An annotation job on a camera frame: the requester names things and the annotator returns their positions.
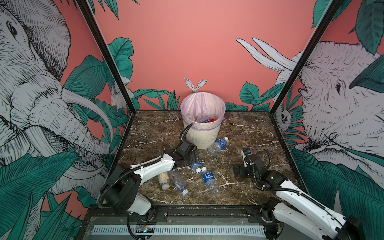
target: rabbit ears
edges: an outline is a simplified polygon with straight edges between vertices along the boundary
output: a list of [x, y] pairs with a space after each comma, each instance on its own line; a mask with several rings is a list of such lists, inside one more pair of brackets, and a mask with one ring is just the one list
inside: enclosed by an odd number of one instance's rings
[[195, 86], [193, 85], [193, 83], [192, 83], [189, 79], [184, 78], [184, 81], [185, 81], [185, 83], [187, 84], [187, 87], [188, 87], [189, 89], [191, 89], [192, 91], [196, 91], [196, 92], [199, 90], [199, 88], [201, 88], [202, 86], [204, 86], [204, 85], [207, 83], [207, 80], [206, 80], [206, 79], [203, 79], [203, 80], [201, 80], [201, 81], [199, 82], [199, 84], [198, 84], [197, 87], [195, 88]]
[[271, 45], [266, 42], [252, 38], [252, 40], [270, 57], [264, 56], [261, 52], [259, 52], [254, 46], [242, 40], [241, 38], [236, 39], [238, 43], [240, 43], [251, 55], [252, 57], [261, 63], [263, 66], [272, 69], [274, 71], [280, 72], [283, 68], [287, 68], [289, 70], [293, 70], [296, 66], [296, 62], [290, 60], [283, 55], [281, 55], [276, 49], [274, 49]]

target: white trash can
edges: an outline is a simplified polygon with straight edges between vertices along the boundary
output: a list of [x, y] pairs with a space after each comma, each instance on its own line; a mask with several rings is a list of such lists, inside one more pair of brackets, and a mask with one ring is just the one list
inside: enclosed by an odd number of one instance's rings
[[[180, 110], [184, 127], [193, 123], [187, 133], [189, 141], [198, 149], [206, 149], [215, 142], [225, 113], [225, 103], [221, 98], [212, 93], [192, 93], [181, 102]], [[217, 120], [207, 123], [199, 122], [210, 116], [216, 116]]]

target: water bottle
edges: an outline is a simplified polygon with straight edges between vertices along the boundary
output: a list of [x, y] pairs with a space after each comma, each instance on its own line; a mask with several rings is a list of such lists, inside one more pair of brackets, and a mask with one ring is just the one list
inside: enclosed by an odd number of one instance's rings
[[193, 172], [201, 173], [201, 163], [191, 163], [191, 169]]
[[218, 186], [215, 176], [211, 171], [208, 171], [206, 167], [202, 167], [201, 170], [203, 171], [203, 180], [205, 183], [205, 186], [212, 194], [217, 194], [220, 192], [220, 187]]
[[187, 195], [189, 192], [187, 190], [187, 184], [184, 179], [181, 177], [178, 170], [174, 169], [168, 172], [169, 177], [174, 183], [175, 187], [183, 194], [183, 196]]
[[218, 139], [208, 148], [209, 154], [212, 156], [215, 156], [216, 154], [218, 154], [218, 152], [220, 152], [223, 148], [225, 148], [228, 140], [229, 140], [228, 137]]
[[159, 183], [160, 183], [160, 186], [163, 188], [163, 190], [168, 189], [169, 188], [168, 173], [166, 172], [160, 173], [159, 175], [157, 175], [157, 177], [159, 178]]

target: brown marble surface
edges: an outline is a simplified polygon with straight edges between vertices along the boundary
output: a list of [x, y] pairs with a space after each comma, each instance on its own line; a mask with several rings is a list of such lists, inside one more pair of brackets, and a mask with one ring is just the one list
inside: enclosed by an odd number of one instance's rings
[[[160, 155], [162, 149], [170, 149], [179, 143], [179, 134], [183, 130], [180, 112], [139, 111], [124, 144], [119, 163], [142, 163]], [[276, 136], [267, 113], [226, 113], [218, 134], [227, 136], [229, 142], [225, 150], [214, 158], [208, 157], [206, 150], [200, 150], [199, 158], [203, 166], [211, 170], [218, 181], [221, 192], [211, 195], [206, 190], [202, 175], [192, 173], [189, 166], [179, 171], [188, 185], [189, 194], [183, 196], [173, 183], [162, 190], [157, 177], [144, 183], [139, 192], [155, 204], [212, 204], [212, 205], [252, 205], [262, 204], [269, 192], [256, 189], [251, 179], [235, 178], [233, 165], [243, 162], [241, 149], [250, 147], [252, 153], [258, 147], [269, 151], [271, 169], [278, 170], [296, 183], [280, 142]], [[264, 151], [258, 155], [267, 164], [268, 156]]]

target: bottle cap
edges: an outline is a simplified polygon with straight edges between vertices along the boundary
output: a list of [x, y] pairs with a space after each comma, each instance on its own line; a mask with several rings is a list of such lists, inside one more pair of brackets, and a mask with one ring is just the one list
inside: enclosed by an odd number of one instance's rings
[[162, 186], [163, 190], [166, 190], [169, 188], [169, 183], [164, 183]]

